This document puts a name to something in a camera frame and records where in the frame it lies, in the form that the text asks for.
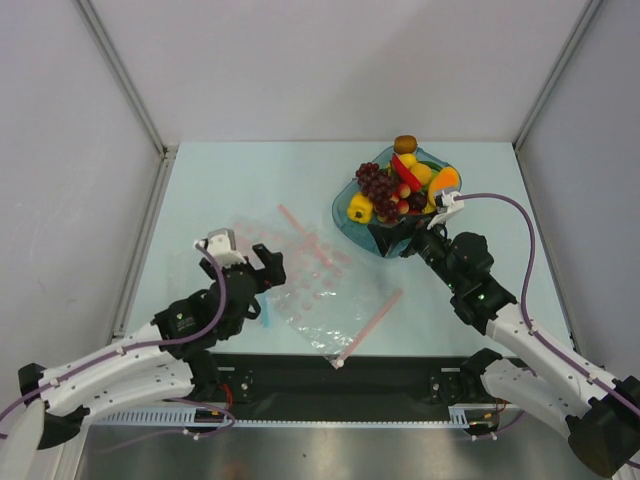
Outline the yellow bell pepper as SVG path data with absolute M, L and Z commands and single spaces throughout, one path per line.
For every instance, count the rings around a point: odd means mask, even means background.
M 368 224 L 373 216 L 374 205 L 371 200 L 361 192 L 356 193 L 347 208 L 348 219 L 359 224 Z

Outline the purple grape bunch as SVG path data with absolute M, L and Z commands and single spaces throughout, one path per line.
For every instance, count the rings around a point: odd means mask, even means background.
M 398 212 L 396 201 L 392 197 L 396 193 L 398 182 L 391 170 L 368 162 L 360 165 L 355 176 L 360 193 L 372 203 L 373 211 L 386 221 L 395 220 Z

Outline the yellow-orange mango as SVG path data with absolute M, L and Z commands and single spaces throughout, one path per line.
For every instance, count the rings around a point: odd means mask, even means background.
M 461 179 L 458 171 L 451 167 L 444 167 L 431 180 L 428 185 L 428 199 L 430 203 L 435 202 L 435 197 L 440 195 L 442 191 L 450 190 L 459 191 Z

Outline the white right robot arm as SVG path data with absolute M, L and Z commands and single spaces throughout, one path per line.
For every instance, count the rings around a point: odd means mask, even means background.
M 376 248 L 387 256 L 419 256 L 452 293 L 460 320 L 507 348 L 525 363 L 518 369 L 484 350 L 461 376 L 473 401 L 504 399 L 558 432 L 593 473 L 610 478 L 639 465 L 639 380 L 620 379 L 554 339 L 526 317 L 523 300 L 499 284 L 484 236 L 463 232 L 450 239 L 443 226 L 424 221 L 393 227 L 372 225 Z

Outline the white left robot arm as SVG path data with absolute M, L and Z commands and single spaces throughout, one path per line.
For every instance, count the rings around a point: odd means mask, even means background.
M 120 408 L 175 397 L 208 400 L 220 388 L 209 352 L 256 319 L 259 295 L 286 281 L 284 256 L 262 244 L 255 268 L 224 230 L 196 242 L 209 288 L 171 303 L 134 333 L 66 365 L 22 367 L 20 389 L 38 425 L 27 438 L 38 450 L 74 438 L 82 426 Z

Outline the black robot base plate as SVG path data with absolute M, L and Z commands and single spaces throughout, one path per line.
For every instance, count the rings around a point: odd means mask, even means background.
M 212 353 L 194 364 L 195 402 L 221 402 L 244 421 L 408 423 L 444 420 L 454 405 L 501 411 L 468 357 Z

